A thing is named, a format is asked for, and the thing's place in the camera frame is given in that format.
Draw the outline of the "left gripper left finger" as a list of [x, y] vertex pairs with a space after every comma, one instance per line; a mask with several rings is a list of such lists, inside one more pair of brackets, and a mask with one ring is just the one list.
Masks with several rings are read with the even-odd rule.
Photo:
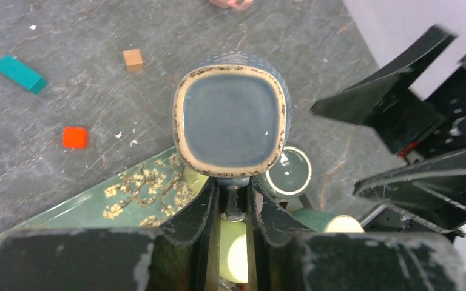
[[216, 290], [219, 186], [157, 228], [23, 229], [0, 244], [0, 290]]

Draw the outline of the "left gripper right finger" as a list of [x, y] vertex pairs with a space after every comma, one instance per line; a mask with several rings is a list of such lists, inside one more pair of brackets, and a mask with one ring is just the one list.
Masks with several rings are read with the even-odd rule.
[[247, 188], [251, 290], [466, 290], [465, 264], [431, 232], [319, 233], [257, 181]]

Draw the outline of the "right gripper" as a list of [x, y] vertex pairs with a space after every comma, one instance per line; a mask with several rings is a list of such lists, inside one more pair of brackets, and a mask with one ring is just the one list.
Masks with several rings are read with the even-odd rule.
[[466, 224], [466, 55], [425, 99], [411, 85], [456, 38], [433, 25], [377, 72], [311, 107], [316, 116], [372, 127], [396, 156], [431, 158], [360, 180], [353, 195], [439, 233]]

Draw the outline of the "dark teal mug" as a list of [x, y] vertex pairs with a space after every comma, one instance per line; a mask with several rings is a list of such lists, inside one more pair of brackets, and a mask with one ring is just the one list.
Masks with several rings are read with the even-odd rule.
[[287, 143], [276, 163], [257, 179], [274, 199], [288, 201], [303, 195], [311, 183], [312, 163], [309, 155], [295, 144]]

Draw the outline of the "blue-grey square mug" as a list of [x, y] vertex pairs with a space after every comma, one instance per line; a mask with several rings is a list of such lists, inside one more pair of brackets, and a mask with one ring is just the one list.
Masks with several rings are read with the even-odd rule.
[[212, 55], [183, 75], [175, 89], [176, 151], [187, 167], [218, 182], [227, 221], [245, 218], [246, 188], [278, 161], [290, 126], [285, 80], [256, 55], [238, 50]]

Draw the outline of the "light pink hexagonal mug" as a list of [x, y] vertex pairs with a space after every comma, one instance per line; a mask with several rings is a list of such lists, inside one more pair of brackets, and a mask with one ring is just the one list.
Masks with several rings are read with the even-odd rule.
[[254, 0], [208, 0], [208, 2], [222, 9], [232, 8], [243, 11], [248, 9], [254, 3]]

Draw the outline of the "light green mug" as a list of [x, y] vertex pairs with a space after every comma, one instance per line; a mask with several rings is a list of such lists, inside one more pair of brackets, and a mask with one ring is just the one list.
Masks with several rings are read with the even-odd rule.
[[219, 275], [233, 283], [248, 283], [246, 225], [220, 221]]

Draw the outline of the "cream and green mug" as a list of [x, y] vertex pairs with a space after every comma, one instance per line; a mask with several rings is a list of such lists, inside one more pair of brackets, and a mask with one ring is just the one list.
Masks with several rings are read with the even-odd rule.
[[361, 224], [352, 216], [320, 212], [301, 208], [293, 211], [292, 216], [303, 225], [319, 233], [364, 233]]

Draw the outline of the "floral teal tray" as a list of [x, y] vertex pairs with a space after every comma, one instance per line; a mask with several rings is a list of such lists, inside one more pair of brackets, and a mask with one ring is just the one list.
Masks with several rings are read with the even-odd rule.
[[156, 227], [179, 212], [207, 180], [171, 147], [0, 234], [20, 229]]

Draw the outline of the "red cube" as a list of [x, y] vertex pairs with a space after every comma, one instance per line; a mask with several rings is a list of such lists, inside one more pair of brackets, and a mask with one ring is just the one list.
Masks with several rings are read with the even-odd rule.
[[62, 145], [68, 149], [86, 149], [88, 132], [82, 127], [65, 127], [62, 136]]

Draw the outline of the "tan wooden cube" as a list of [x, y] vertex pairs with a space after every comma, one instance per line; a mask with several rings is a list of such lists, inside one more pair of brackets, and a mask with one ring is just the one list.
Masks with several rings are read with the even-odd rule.
[[122, 51], [126, 70], [129, 73], [141, 72], [144, 69], [144, 61], [140, 49]]

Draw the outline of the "teal rectangular block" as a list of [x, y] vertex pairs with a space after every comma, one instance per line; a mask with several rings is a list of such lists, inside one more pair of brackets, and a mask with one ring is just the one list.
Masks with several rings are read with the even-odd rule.
[[0, 59], [0, 73], [34, 95], [47, 86], [47, 81], [39, 73], [12, 55]]

